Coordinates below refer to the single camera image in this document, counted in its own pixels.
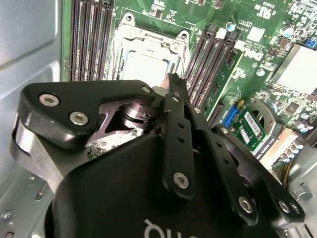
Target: blue connector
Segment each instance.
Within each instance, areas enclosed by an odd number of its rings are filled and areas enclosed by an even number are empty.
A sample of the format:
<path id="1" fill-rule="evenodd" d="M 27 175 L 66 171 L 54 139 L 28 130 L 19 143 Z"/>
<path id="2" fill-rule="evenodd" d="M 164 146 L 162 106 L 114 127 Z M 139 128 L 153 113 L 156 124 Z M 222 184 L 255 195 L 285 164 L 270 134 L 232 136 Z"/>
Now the blue connector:
<path id="1" fill-rule="evenodd" d="M 238 112 L 237 106 L 236 106 L 236 105 L 233 105 L 233 106 L 229 109 L 229 111 L 228 111 L 226 117 L 224 118 L 222 124 L 223 124 L 225 127 L 228 127 L 228 126 L 230 125 L 231 121 L 233 120 L 234 116 L 237 114 L 237 112 Z"/>
<path id="2" fill-rule="evenodd" d="M 313 41 L 313 40 L 308 39 L 308 40 L 306 40 L 305 44 L 308 47 L 314 48 L 315 46 L 317 46 L 317 41 Z"/>

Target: metal plate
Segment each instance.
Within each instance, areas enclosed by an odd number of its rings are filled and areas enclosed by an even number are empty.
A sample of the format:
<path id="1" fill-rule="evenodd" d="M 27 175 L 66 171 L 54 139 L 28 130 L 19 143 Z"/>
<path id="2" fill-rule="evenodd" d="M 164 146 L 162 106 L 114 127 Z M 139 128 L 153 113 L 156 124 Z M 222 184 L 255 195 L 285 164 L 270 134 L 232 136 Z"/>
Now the metal plate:
<path id="1" fill-rule="evenodd" d="M 0 7 L 0 237 L 31 237 L 52 199 L 43 180 L 16 165 L 9 152 L 21 89 L 33 82 L 60 81 L 61 0 L 2 0 Z"/>

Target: silver screw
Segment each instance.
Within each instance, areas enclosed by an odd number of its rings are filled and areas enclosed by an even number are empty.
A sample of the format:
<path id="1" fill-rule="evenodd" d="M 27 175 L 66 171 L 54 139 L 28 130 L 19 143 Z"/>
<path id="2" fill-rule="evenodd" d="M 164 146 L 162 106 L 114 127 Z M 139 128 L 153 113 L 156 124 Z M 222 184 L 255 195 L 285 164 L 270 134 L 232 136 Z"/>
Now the silver screw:
<path id="1" fill-rule="evenodd" d="M 71 113 L 69 119 L 75 125 L 86 125 L 88 123 L 88 117 L 81 112 Z"/>
<path id="2" fill-rule="evenodd" d="M 174 182 L 182 189 L 187 189 L 189 187 L 189 180 L 181 172 L 174 173 Z"/>
<path id="3" fill-rule="evenodd" d="M 224 133 L 224 134 L 228 134 L 228 130 L 224 127 L 221 127 L 220 130 Z"/>
<path id="4" fill-rule="evenodd" d="M 150 93 L 150 89 L 148 89 L 147 87 L 142 87 L 143 91 L 147 92 L 147 93 Z"/>
<path id="5" fill-rule="evenodd" d="M 197 112 L 198 114 L 201 113 L 201 111 L 199 110 L 199 108 L 194 108 L 195 112 Z"/>
<path id="6" fill-rule="evenodd" d="M 240 207 L 246 212 L 251 214 L 253 209 L 252 209 L 252 205 L 250 204 L 250 202 L 243 196 L 239 197 L 239 204 Z"/>
<path id="7" fill-rule="evenodd" d="M 3 219 L 5 220 L 9 220 L 9 218 L 11 217 L 11 212 L 10 211 L 6 211 L 3 215 L 2 215 Z"/>
<path id="8" fill-rule="evenodd" d="M 178 103 L 179 103 L 179 99 L 178 99 L 178 98 L 176 98 L 175 96 L 173 96 L 173 97 L 172 97 L 172 99 L 173 99 L 174 101 L 176 101 L 176 102 L 178 102 Z"/>
<path id="9" fill-rule="evenodd" d="M 59 99 L 52 94 L 42 94 L 39 100 L 43 105 L 48 107 L 55 107 L 59 104 Z"/>
<path id="10" fill-rule="evenodd" d="M 290 202 L 290 205 L 291 205 L 291 207 L 295 210 L 295 212 L 296 212 L 297 214 L 300 214 L 300 213 L 301 213 L 300 210 L 298 209 L 298 207 L 297 207 L 294 203 Z"/>
<path id="11" fill-rule="evenodd" d="M 290 210 L 289 210 L 289 207 L 286 205 L 286 203 L 282 200 L 279 200 L 279 206 L 282 208 L 282 210 L 286 213 L 289 213 Z"/>

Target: motherboard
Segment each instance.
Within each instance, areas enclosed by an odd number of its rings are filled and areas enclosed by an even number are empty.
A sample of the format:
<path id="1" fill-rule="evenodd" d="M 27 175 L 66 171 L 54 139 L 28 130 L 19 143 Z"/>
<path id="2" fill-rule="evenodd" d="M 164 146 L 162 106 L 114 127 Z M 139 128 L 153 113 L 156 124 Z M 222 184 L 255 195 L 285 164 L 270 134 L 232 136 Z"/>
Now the motherboard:
<path id="1" fill-rule="evenodd" d="M 259 158 L 280 141 L 280 125 L 297 135 L 283 156 L 315 128 L 316 0 L 63 4 L 63 81 L 140 79 L 153 87 L 177 73 L 210 126 L 222 123 Z M 255 102 L 271 115 L 269 126 Z"/>

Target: surface mount chip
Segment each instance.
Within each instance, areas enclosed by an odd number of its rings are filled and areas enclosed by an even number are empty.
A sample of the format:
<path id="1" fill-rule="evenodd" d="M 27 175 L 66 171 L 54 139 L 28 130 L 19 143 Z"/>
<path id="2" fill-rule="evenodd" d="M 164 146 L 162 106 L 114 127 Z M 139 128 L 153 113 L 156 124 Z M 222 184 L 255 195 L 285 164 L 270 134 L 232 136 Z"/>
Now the surface mount chip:
<path id="1" fill-rule="evenodd" d="M 295 103 L 291 103 L 288 108 L 286 109 L 286 111 L 290 114 L 290 115 L 293 115 L 296 110 L 299 108 L 299 105 L 298 104 L 295 104 Z"/>

